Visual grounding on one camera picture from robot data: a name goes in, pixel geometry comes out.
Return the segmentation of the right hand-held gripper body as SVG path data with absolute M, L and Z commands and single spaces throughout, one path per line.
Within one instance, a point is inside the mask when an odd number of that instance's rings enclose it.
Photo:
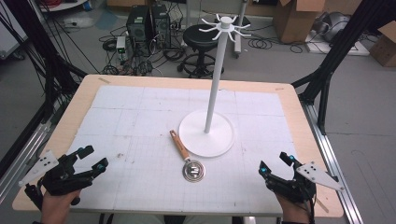
M 293 203 L 311 200 L 317 193 L 317 184 L 329 189 L 344 190 L 334 177 L 320 169 L 313 161 L 301 164 L 294 170 L 292 180 L 286 180 L 277 175 L 273 176 L 275 179 L 273 182 L 265 181 L 266 187 Z

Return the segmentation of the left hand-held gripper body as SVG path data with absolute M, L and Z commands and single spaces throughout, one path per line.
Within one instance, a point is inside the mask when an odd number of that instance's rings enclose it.
M 20 187 L 25 187 L 25 194 L 34 205 L 42 208 L 43 193 L 41 187 L 54 196 L 61 196 L 78 189 L 87 188 L 92 184 L 93 178 L 86 172 L 76 174 L 74 163 L 68 155 L 57 159 L 51 150 L 46 151 L 19 181 Z

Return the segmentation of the person's right hand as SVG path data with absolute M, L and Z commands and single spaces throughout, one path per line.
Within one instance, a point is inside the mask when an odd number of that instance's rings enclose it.
M 293 203 L 277 194 L 276 198 L 282 208 L 282 224 L 314 224 L 313 208 L 310 201 Z

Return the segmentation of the person's left hand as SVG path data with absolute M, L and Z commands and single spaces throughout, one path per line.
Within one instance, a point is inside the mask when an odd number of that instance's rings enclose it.
M 45 192 L 41 210 L 40 222 L 42 224 L 65 224 L 71 202 L 78 198 L 79 190 L 75 190 L 65 195 L 54 196 L 48 191 Z

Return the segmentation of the white grid mat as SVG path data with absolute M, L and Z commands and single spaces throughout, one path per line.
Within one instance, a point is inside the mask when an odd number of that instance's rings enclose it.
M 203 158 L 204 178 L 191 183 L 170 132 L 190 112 L 205 110 L 207 90 L 104 86 L 78 128 L 71 148 L 94 152 L 75 165 L 88 170 L 102 158 L 106 171 L 81 193 L 78 208 L 111 212 L 271 216 L 281 209 L 259 165 L 286 179 L 279 158 L 294 153 L 286 113 L 275 93 L 221 90 L 216 112 L 228 118 L 235 141 L 228 152 Z

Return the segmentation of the white hook stand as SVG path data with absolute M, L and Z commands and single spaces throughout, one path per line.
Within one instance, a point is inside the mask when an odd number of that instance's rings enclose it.
M 214 40 L 218 41 L 218 49 L 207 111 L 197 110 L 191 112 L 180 122 L 178 128 L 181 142 L 189 154 L 192 153 L 207 158 L 218 157 L 226 153 L 234 143 L 234 127 L 228 118 L 215 111 L 215 104 L 219 92 L 219 80 L 227 40 L 231 39 L 234 42 L 233 33 L 243 35 L 240 33 L 240 29 L 249 27 L 249 24 L 234 26 L 233 23 L 236 18 L 220 17 L 219 15 L 216 15 L 216 17 L 219 20 L 217 23 L 203 19 L 204 23 L 211 25 L 211 28 L 206 29 L 205 33 L 218 32 L 214 37 Z

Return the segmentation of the small silver power box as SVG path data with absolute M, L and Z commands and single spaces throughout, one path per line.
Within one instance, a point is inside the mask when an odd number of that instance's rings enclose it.
M 126 52 L 126 38 L 124 36 L 117 37 L 116 51 L 118 53 L 119 60 L 125 62 L 127 60 Z

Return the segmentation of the white flat board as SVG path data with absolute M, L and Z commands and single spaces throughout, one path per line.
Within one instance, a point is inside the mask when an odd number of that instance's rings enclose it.
M 311 31 L 305 39 L 305 45 L 310 53 L 327 54 L 331 50 L 330 43 L 327 42 L 321 35 Z M 368 56 L 369 50 L 358 41 L 348 52 L 352 56 Z

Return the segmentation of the black computer tower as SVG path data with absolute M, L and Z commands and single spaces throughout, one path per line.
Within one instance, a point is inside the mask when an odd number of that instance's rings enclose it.
M 132 40 L 136 42 L 149 40 L 152 37 L 149 7 L 146 5 L 132 6 L 126 27 Z
M 154 38 L 163 49 L 171 46 L 170 17 L 164 4 L 154 4 L 151 7 Z

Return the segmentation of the large cardboard box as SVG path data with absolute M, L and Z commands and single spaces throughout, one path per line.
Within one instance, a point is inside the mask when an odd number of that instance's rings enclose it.
M 282 43 L 304 42 L 326 0 L 278 0 L 273 25 Z

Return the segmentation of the grey round appliance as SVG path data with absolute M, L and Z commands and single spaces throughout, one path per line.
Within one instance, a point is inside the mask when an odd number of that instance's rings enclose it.
M 324 12 L 315 19 L 312 30 L 321 35 L 325 41 L 332 42 L 345 29 L 349 20 L 350 17 L 341 12 Z

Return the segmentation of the small cardboard box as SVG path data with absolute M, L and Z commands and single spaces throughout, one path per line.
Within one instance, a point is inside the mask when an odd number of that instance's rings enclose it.
M 380 27 L 379 39 L 370 48 L 370 54 L 384 67 L 396 67 L 396 21 Z

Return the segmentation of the white round table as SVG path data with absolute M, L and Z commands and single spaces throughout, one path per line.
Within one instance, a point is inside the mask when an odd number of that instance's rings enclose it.
M 48 2 L 38 1 L 38 6 L 42 12 L 55 12 L 82 7 L 87 0 L 49 0 Z

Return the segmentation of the black round stool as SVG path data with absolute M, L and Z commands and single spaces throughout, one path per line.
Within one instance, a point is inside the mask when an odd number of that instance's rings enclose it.
M 209 28 L 206 24 L 192 25 L 183 34 L 183 40 L 192 49 L 192 53 L 177 66 L 177 71 L 186 72 L 189 78 L 213 76 L 216 58 L 208 52 L 217 47 L 218 41 L 214 40 L 216 31 L 205 33 Z

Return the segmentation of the aluminium rail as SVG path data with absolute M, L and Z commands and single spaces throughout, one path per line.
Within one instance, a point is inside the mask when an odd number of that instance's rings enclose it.
M 38 159 L 44 145 L 49 140 L 50 131 L 50 124 L 39 124 L 29 135 L 28 141 L 22 146 L 21 152 L 0 178 L 0 204 L 14 188 L 18 188 L 17 182 L 24 177 L 27 169 L 31 168 Z
M 344 209 L 347 222 L 349 224 L 364 224 L 361 213 L 356 205 L 352 193 L 348 187 L 347 180 L 344 177 L 344 173 L 339 165 L 339 162 L 333 152 L 331 142 L 326 133 L 322 133 L 319 126 L 317 125 L 318 112 L 313 105 L 302 104 L 302 108 L 305 112 L 307 120 L 311 126 L 313 135 L 316 138 L 320 154 L 326 168 L 331 175 L 337 176 L 339 183 L 344 188 L 343 191 L 338 191 L 337 194 L 340 198 L 341 205 Z

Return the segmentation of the black metal frame post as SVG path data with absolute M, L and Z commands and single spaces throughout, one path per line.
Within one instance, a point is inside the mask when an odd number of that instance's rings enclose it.
M 320 95 L 317 125 L 322 134 L 326 135 L 325 121 L 332 75 L 363 32 L 387 11 L 391 2 L 396 4 L 396 0 L 361 0 L 320 66 L 313 73 L 291 83 L 294 88 L 306 84 L 304 91 L 298 94 L 300 101 L 306 105 L 313 105 Z
M 45 79 L 45 103 L 40 110 L 46 122 L 54 113 L 56 99 L 62 94 L 74 94 L 77 91 L 79 84 L 72 74 L 85 77 L 87 73 L 61 57 L 28 0 L 3 1 L 44 60 L 40 69 L 38 63 L 31 59 L 36 71 L 42 71 Z

